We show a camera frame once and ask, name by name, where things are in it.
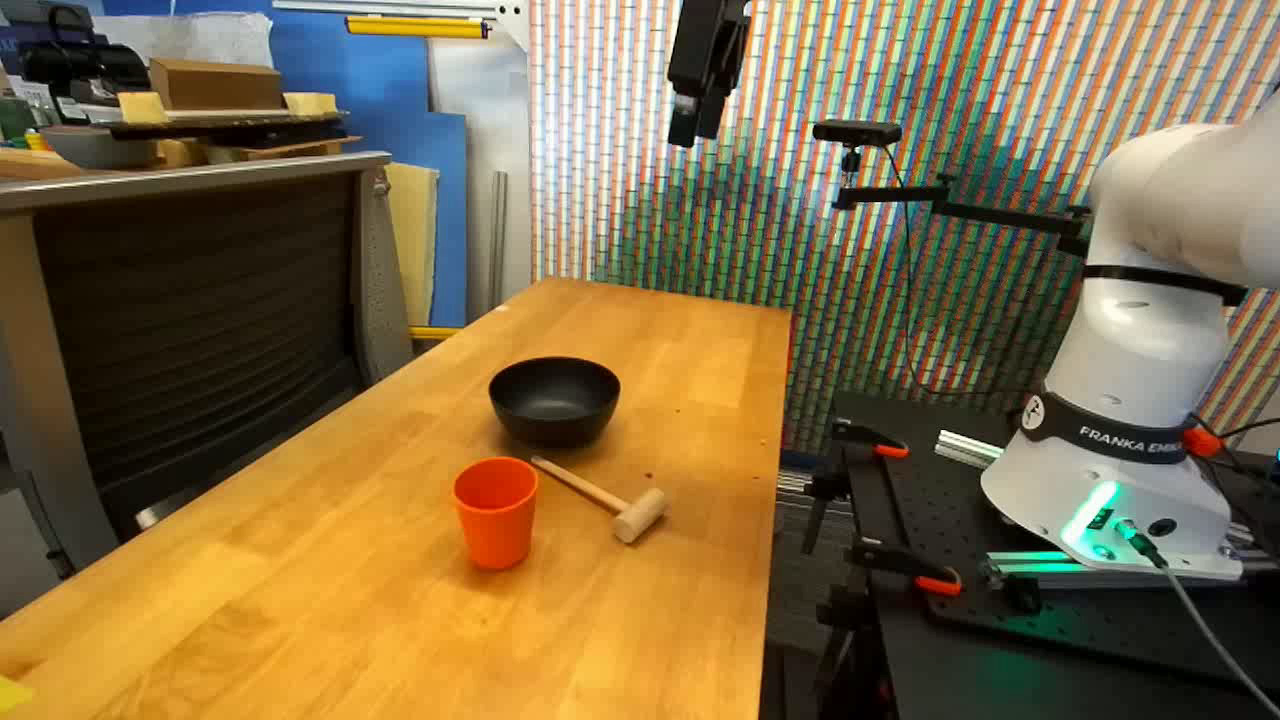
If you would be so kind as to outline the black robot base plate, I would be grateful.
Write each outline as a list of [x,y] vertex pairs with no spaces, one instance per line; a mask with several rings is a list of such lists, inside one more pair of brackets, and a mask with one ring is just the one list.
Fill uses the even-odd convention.
[[954,567],[956,602],[868,571],[880,677],[896,720],[1269,720],[1157,571],[1079,571],[1005,526],[969,466],[931,453],[939,433],[997,440],[1001,420],[956,409],[839,395],[847,418],[914,448],[845,455],[862,535]]

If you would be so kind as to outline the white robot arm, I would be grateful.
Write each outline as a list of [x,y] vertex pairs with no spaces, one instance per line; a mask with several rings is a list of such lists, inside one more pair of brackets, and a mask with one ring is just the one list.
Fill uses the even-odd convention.
[[1125,139],[1092,177],[1073,325],[986,500],[1089,571],[1242,579],[1233,505],[1188,420],[1230,355],[1230,309],[1280,285],[1280,97],[1238,124]]

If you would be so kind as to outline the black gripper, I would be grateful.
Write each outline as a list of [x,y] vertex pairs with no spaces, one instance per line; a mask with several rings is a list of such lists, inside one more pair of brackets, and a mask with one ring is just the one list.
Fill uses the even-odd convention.
[[694,149],[720,133],[725,103],[741,81],[747,29],[747,0],[682,0],[669,56],[674,143]]

